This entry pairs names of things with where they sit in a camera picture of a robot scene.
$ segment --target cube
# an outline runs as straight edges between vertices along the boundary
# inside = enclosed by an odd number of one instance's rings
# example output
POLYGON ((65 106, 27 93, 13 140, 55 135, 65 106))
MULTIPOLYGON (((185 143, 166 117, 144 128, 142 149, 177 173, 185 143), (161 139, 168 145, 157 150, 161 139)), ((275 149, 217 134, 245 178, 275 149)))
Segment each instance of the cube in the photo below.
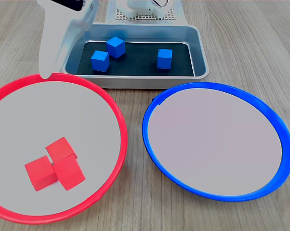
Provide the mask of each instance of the cube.
POLYGON ((36 191, 58 181, 53 166, 46 155, 25 164, 25 169, 36 191))
POLYGON ((66 190, 70 190, 85 180, 81 168, 73 155, 54 164, 59 182, 66 190))
POLYGON ((104 51, 95 51, 91 57, 92 69, 94 71, 106 72, 110 66, 110 56, 104 51))
POLYGON ((106 42, 107 52, 114 58, 119 58, 125 53, 125 42, 117 37, 106 42))
POLYGON ((60 138, 59 140, 47 146, 45 149, 49 153, 54 164, 62 161, 70 155, 73 155, 75 158, 77 158, 77 155, 65 137, 60 138))
POLYGON ((173 50, 159 49, 157 68, 158 69, 170 69, 172 61, 173 50))

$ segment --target wooden table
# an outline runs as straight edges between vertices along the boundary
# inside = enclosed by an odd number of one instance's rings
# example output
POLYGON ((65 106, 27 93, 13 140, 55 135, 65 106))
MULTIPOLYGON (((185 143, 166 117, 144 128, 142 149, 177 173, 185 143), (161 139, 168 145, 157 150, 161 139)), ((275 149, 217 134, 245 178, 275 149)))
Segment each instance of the wooden table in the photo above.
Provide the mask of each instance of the wooden table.
MULTIPOLYGON (((271 106, 290 130, 290 1, 184 1, 200 29, 206 81, 241 88, 271 106)), ((100 2, 103 22, 107 1, 100 2)), ((0 1, 0 87, 38 72, 44 12, 35 1, 0 1)), ((142 119, 159 91, 108 90, 127 122, 125 165, 109 192, 81 214, 23 226, 0 219, 0 231, 290 231, 290 176, 270 195, 245 203, 198 197, 165 177, 144 147, 142 119)))

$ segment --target blue rim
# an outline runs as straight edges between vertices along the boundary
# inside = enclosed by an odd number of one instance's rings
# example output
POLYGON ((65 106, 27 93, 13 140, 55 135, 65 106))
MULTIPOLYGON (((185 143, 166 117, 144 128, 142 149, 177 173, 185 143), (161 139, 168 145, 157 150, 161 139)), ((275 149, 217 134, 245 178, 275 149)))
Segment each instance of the blue rim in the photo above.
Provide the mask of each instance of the blue rim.
POLYGON ((256 98, 255 96, 240 90, 238 88, 234 88, 225 84, 220 83, 210 83, 210 82, 196 82, 196 83, 186 83, 182 84, 173 88, 170 88, 164 92, 162 92, 160 95, 158 95, 156 98, 153 99, 152 103, 148 107, 144 119, 143 119, 143 139, 145 143, 145 147, 148 151, 148 154, 150 155, 153 162, 156 164, 156 166, 173 182, 181 186, 182 188, 195 193, 197 195, 218 200, 218 201, 227 201, 227 202, 240 202, 240 201, 249 201, 249 200, 255 200, 260 197, 266 196, 279 188, 284 181, 287 179, 287 177, 290 174, 290 133, 281 120, 281 118, 273 111, 267 104, 265 104, 260 99, 256 98), (280 167, 275 174, 275 176, 271 179, 269 183, 267 183, 264 187, 260 188, 257 191, 254 191, 252 193, 246 194, 246 195, 240 195, 240 196, 219 196, 214 194, 209 194, 206 192, 199 191, 197 189, 194 189, 181 181, 179 181, 177 178, 175 178, 173 175, 171 175, 164 167, 163 165, 158 161, 156 158, 153 150, 151 149, 149 139, 148 139, 148 122, 150 119, 150 116, 154 109, 163 103, 168 97, 171 95, 182 91, 186 89, 192 89, 192 88, 205 88, 205 89, 212 89, 212 90, 219 90, 226 93, 229 93, 231 95, 234 95, 251 105, 253 105, 255 108, 257 108, 273 125, 275 128, 282 146, 282 158, 280 167))

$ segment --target perforated grid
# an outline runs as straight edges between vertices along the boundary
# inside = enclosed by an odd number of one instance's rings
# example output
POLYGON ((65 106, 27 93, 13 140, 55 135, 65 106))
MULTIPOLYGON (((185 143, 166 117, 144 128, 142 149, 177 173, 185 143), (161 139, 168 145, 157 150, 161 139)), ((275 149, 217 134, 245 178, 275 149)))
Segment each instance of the perforated grid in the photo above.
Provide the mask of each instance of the perforated grid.
POLYGON ((154 15, 137 15, 134 18, 127 18, 122 12, 120 12, 118 9, 116 9, 116 20, 175 20, 175 11, 172 8, 166 16, 163 18, 157 18, 154 15))

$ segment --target red rim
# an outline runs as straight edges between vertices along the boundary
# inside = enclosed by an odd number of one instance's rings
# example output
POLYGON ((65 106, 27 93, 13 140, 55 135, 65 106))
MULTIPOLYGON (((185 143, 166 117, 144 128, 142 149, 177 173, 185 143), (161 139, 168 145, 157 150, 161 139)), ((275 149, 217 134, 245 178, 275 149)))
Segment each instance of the red rim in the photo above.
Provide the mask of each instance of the red rim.
POLYGON ((61 74, 61 73, 54 73, 48 79, 43 79, 41 78, 40 75, 31 75, 31 76, 27 76, 27 77, 15 80, 3 86, 2 88, 0 88, 0 101, 3 98, 5 98, 7 95, 11 94, 12 92, 22 87, 35 84, 35 83, 47 82, 47 81, 62 81, 62 82, 69 82, 69 83, 81 85, 99 94, 110 105, 110 107, 112 108, 117 118, 119 129, 120 129, 121 142, 120 142, 119 157, 118 157, 118 160, 117 160, 117 163, 115 165, 113 172, 111 173, 107 181, 101 186, 101 188, 98 191, 96 191, 92 196, 90 196, 87 200, 85 200, 81 204, 69 210, 66 210, 61 213, 52 214, 52 215, 46 215, 46 216, 29 216, 29 215, 22 215, 22 214, 12 212, 0 206, 0 218, 15 222, 15 223, 38 225, 38 224, 48 224, 48 223, 58 222, 58 221, 73 217, 76 214, 89 208, 91 205, 99 201, 101 197, 113 185, 114 181, 116 180, 123 166, 125 156, 126 156, 128 136, 127 136, 127 128, 126 128, 125 120, 121 113, 120 108, 117 106, 115 101, 106 91, 104 91, 101 87, 97 86, 96 84, 88 80, 85 80, 77 76, 73 76, 69 74, 61 74))

